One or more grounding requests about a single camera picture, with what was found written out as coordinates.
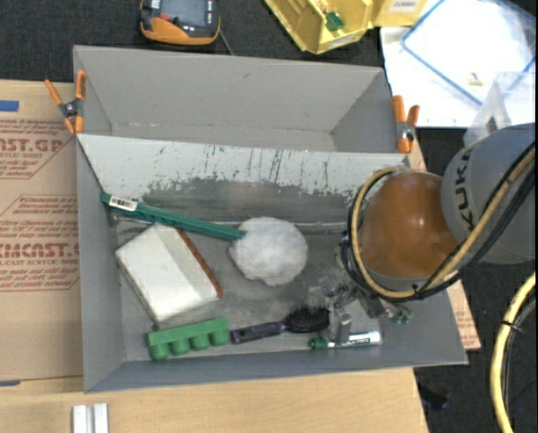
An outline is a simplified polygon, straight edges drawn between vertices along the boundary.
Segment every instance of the white fluffy ball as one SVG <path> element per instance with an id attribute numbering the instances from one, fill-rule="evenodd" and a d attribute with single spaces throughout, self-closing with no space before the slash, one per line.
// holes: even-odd
<path id="1" fill-rule="evenodd" d="M 305 267 L 307 243 L 293 223 L 263 216 L 245 221 L 239 229 L 246 234 L 229 247 L 229 254 L 248 279 L 281 285 Z"/>

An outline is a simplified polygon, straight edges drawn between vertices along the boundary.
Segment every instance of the black floor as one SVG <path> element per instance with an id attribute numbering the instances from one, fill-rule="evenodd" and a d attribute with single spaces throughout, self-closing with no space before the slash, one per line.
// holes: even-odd
<path id="1" fill-rule="evenodd" d="M 536 16 L 536 0 L 511 0 Z M 74 44 L 144 46 L 136 30 L 139 0 L 0 0 L 0 78 L 72 81 Z M 377 31 L 353 45 L 320 56 L 301 53 L 262 0 L 220 0 L 223 33 L 235 55 L 313 60 L 383 67 Z M 218 40 L 214 51 L 227 52 Z M 462 147 L 463 130 L 418 131 L 429 171 L 442 174 Z M 482 348 L 464 366 L 424 368 L 424 389 L 447 396 L 442 409 L 427 409 L 432 433 L 497 431 L 489 395 L 489 365 L 500 321 L 534 262 L 480 265 L 463 283 Z M 537 431 L 535 312 L 515 339 L 510 372 L 510 415 L 515 431 Z"/>

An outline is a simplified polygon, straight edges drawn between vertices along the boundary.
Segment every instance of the hair brush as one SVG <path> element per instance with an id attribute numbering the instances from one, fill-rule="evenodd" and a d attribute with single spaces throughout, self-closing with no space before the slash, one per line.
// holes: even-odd
<path id="1" fill-rule="evenodd" d="M 278 336 L 283 332 L 308 334 L 325 330 L 329 326 L 329 310 L 325 306 L 301 305 L 281 321 L 265 322 L 250 327 L 241 327 L 229 332 L 235 344 L 252 342 L 266 336 Z"/>

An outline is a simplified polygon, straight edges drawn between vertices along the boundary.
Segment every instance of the gray box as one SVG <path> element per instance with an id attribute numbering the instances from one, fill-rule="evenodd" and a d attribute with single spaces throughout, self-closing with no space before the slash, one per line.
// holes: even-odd
<path id="1" fill-rule="evenodd" d="M 284 333 L 151 361 L 153 323 L 115 259 L 144 228 L 115 224 L 101 192 L 217 222 L 296 223 L 308 263 L 277 288 L 246 279 L 227 241 L 188 233 L 224 295 L 168 324 L 280 320 L 315 298 L 317 278 L 340 275 L 334 249 L 359 187 L 407 165 L 391 95 L 379 68 L 81 46 L 73 59 L 88 76 L 77 152 L 85 392 L 467 362 L 446 294 L 413 303 L 406 326 L 376 322 L 380 346 L 310 350 L 308 336 Z"/>

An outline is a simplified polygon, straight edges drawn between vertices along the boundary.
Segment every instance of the orange device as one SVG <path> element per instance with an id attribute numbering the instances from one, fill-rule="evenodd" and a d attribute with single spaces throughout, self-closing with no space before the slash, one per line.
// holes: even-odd
<path id="1" fill-rule="evenodd" d="M 217 39 L 216 0 L 141 0 L 141 33 L 170 45 L 209 45 Z"/>

